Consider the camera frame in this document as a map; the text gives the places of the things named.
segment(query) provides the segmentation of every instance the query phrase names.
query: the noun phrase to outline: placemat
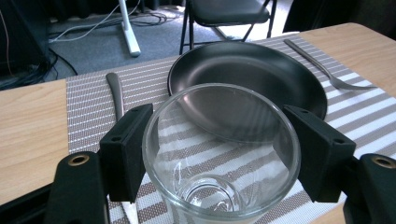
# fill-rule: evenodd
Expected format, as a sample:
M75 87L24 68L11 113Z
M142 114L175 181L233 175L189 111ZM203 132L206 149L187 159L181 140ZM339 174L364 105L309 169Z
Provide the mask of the placemat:
M314 65L286 46L283 43L284 38L291 39L335 76L348 83L362 86L371 83L298 35L284 35L255 42L288 54L314 73L328 98L325 121L357 143L355 157L375 152L396 159L396 99L381 89L335 89ZM113 99L106 82L107 73L114 72L120 76L125 110L149 103L153 103L156 109L169 97L166 80L176 59L177 57L171 57L69 77L66 80L69 152L96 152L100 139L116 122ZM343 194L339 203L345 199ZM327 213L339 203L312 203L297 182L287 197L263 214L257 223L306 223ZM140 223L173 222L160 194L147 175L143 179L136 204ZM120 203L110 202L109 213L112 223L128 223Z

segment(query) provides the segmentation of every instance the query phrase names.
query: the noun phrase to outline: wooden table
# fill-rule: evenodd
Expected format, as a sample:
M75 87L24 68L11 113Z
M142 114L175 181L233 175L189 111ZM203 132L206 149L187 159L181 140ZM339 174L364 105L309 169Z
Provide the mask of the wooden table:
M354 23L300 36L396 97L396 42ZM52 182L68 154L66 83L0 92L0 204ZM315 223L343 222L338 206Z

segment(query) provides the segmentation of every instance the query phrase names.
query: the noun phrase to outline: silver fork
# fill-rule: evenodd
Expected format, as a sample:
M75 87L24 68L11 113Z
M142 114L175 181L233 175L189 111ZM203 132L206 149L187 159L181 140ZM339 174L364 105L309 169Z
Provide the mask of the silver fork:
M309 55L307 52L305 52L303 49L298 47L296 44L294 44L291 40L285 39L283 40L285 44L287 44L289 47L294 49L297 53L299 53L301 56L306 58L309 62L311 62L314 66L319 68L330 80L330 83L336 88L336 89L345 89L345 90L354 90L354 91L364 91L364 90L370 90L372 88L376 88L375 86L354 86L345 83L343 80L335 77L332 75L332 73L325 67L323 66L320 62L318 62L314 57Z

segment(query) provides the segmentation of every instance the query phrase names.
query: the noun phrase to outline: chair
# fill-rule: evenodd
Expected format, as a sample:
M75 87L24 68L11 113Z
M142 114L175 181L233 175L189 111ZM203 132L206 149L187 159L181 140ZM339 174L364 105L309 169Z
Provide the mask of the chair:
M276 0L272 0L271 14L267 10L267 5L270 0L263 1L264 2L261 0L186 0L179 54L183 53L184 46L189 45L190 49L193 49L194 44L210 43L194 43L193 25L195 22L206 27L251 24L245 36L238 40L245 42L255 23L265 23L270 20L267 38L271 37L271 30L273 28L276 12ZM184 43L187 21L189 21L189 44Z

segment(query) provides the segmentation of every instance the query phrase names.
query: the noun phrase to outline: white metal stand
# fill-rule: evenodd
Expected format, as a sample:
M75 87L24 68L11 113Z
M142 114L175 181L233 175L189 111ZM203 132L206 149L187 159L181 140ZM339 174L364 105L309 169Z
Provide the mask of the white metal stand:
M134 31L132 30L131 23L129 23L128 11L126 10L126 4L124 0L119 0L120 10L122 15L122 29L125 34L126 43L128 45L128 50L132 57L137 57L140 55L140 48L137 44L136 37L134 36Z

